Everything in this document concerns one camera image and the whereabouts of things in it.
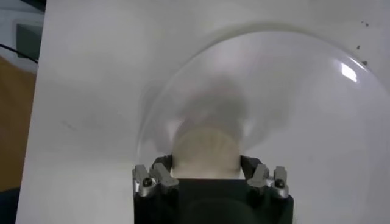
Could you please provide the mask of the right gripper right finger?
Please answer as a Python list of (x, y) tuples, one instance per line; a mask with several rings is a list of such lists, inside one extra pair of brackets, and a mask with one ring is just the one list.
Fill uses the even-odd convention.
[(288, 198), (287, 171), (283, 166), (277, 166), (273, 175), (268, 167), (258, 158), (240, 156), (240, 165), (246, 183), (260, 195), (270, 190), (273, 198)]

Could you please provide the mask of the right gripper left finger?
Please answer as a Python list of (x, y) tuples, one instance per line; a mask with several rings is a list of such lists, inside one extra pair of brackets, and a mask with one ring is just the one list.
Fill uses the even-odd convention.
[(149, 170), (143, 164), (136, 165), (132, 170), (133, 196), (145, 198), (157, 191), (167, 194), (176, 190), (179, 180), (171, 175), (172, 165), (172, 155), (156, 158)]

